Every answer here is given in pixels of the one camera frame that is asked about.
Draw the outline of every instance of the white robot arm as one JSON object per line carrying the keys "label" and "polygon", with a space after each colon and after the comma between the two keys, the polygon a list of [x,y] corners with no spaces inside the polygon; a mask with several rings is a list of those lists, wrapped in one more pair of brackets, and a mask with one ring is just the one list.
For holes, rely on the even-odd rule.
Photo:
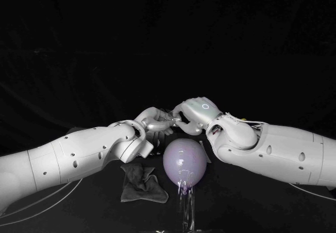
{"label": "white robot arm", "polygon": [[145,131],[172,133],[168,127],[174,121],[157,121],[164,114],[151,107],[135,120],[76,131],[31,150],[0,157],[0,216],[18,199],[92,175],[109,161],[128,163],[138,154],[145,158],[152,150]]}
{"label": "white robot arm", "polygon": [[190,134],[206,130],[220,161],[286,183],[336,187],[336,140],[292,127],[239,120],[221,114],[206,98],[184,101],[172,114],[178,112],[187,114],[193,127],[175,124]]}

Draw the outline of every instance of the wire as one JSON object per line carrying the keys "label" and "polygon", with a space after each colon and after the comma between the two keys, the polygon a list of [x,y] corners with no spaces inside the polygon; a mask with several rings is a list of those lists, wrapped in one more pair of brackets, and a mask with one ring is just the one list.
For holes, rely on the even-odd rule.
{"label": "wire", "polygon": [[53,196],[71,182],[69,182],[56,192],[53,192],[50,195],[47,195],[44,198],[41,198],[40,200],[37,200],[34,203],[31,203],[30,205],[27,205],[25,207],[22,207],[21,209],[18,209],[17,211],[11,212],[9,214],[5,214],[0,217],[4,218],[12,214],[15,214],[17,212],[20,212],[21,210],[24,210],[25,208],[28,208],[30,206],[35,205],[37,203],[40,203],[44,199],[47,199],[50,196]]}
{"label": "wire", "polygon": [[306,192],[306,193],[309,193],[309,194],[312,194],[312,195],[315,195],[315,196],[318,196],[318,197],[321,197],[321,198],[325,198],[325,199],[328,199],[328,200],[336,200],[334,198],[328,198],[328,197],[325,197],[325,196],[322,196],[322,195],[318,195],[318,194],[315,194],[315,193],[311,193],[309,191],[306,191],[306,190],[304,190],[302,188],[298,188],[299,190],[302,190],[304,192]]}
{"label": "wire", "polygon": [[34,216],[40,215],[44,211],[47,211],[47,210],[67,197],[67,195],[71,193],[71,191],[70,191],[70,192],[66,194],[66,196],[64,196],[47,209],[44,209],[41,212],[38,212],[37,214],[34,214],[34,215],[30,216],[30,217],[25,217],[24,219],[21,219],[21,220],[18,220],[18,221],[8,222],[8,223],[5,223],[5,224],[1,224],[0,227],[1,227],[1,226],[5,226],[5,225],[9,225],[9,224],[12,224],[12,223],[21,222],[21,221],[24,221],[24,220],[33,218]]}
{"label": "wire", "polygon": [[259,124],[265,124],[265,125],[268,125],[268,123],[265,123],[265,122],[260,122],[260,121],[249,121],[249,120],[240,120],[240,119],[237,119],[236,117],[233,117],[229,113],[224,113],[232,119],[234,119],[236,121],[239,121],[239,122],[244,122],[244,123],[259,123]]}

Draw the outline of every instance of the dark gray cloth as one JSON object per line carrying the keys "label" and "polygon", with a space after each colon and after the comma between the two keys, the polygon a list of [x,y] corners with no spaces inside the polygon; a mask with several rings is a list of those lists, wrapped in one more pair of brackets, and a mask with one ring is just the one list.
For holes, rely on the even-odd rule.
{"label": "dark gray cloth", "polygon": [[125,185],[120,194],[120,202],[133,200],[149,200],[165,203],[168,194],[157,183],[157,178],[149,173],[154,167],[142,167],[139,163],[123,164],[120,166],[125,172]]}

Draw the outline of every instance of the purple balloon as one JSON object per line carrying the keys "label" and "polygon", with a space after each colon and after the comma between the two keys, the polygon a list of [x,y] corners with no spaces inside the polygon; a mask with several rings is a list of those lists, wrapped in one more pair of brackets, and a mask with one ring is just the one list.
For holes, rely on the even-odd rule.
{"label": "purple balloon", "polygon": [[206,154],[198,143],[191,139],[172,140],[162,154],[162,166],[172,183],[185,190],[204,175]]}

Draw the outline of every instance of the cable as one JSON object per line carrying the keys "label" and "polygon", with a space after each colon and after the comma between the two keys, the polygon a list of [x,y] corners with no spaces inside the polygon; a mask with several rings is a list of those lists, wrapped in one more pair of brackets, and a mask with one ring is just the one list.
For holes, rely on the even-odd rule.
{"label": "cable", "polygon": [[48,210],[48,209],[67,197],[67,195],[71,193],[71,191],[70,191],[70,192],[66,194],[66,196],[64,196],[47,209],[44,209],[41,212],[38,212],[37,214],[34,214],[34,215],[30,216],[30,217],[25,217],[24,219],[21,219],[21,220],[18,220],[18,221],[8,222],[8,223],[5,223],[5,224],[1,224],[0,227],[1,227],[1,226],[5,226],[5,225],[9,225],[9,224],[12,224],[12,223],[21,222],[21,221],[24,221],[24,220],[33,218],[34,216],[40,215],[45,210]]}
{"label": "cable", "polygon": [[35,205],[37,203],[40,203],[44,199],[47,199],[50,196],[53,196],[71,182],[69,182],[56,192],[53,192],[50,195],[47,195],[44,198],[41,198],[40,200],[37,200],[34,203],[31,203],[30,205],[27,205],[25,207],[22,207],[21,209],[18,209],[17,211],[11,212],[9,214],[5,214],[0,217],[4,218],[12,214],[15,214],[17,212],[20,212],[21,210],[24,210],[25,208],[28,208],[30,206]]}
{"label": "cable", "polygon": [[240,120],[240,119],[237,119],[236,117],[233,117],[229,113],[224,113],[232,119],[234,119],[236,121],[239,121],[239,122],[244,122],[244,123],[259,123],[259,124],[265,124],[265,125],[268,125],[268,123],[265,123],[265,122],[260,122],[260,121],[249,121],[249,120]]}
{"label": "cable", "polygon": [[299,190],[302,190],[304,192],[306,192],[306,193],[309,193],[309,194],[312,194],[312,195],[315,195],[315,196],[318,196],[318,197],[321,197],[321,198],[325,198],[325,199],[328,199],[328,200],[336,200],[334,198],[328,198],[328,197],[325,197],[325,196],[322,196],[322,195],[318,195],[318,194],[315,194],[315,193],[311,193],[309,191],[306,191],[306,190],[304,190],[302,188],[298,188]]}

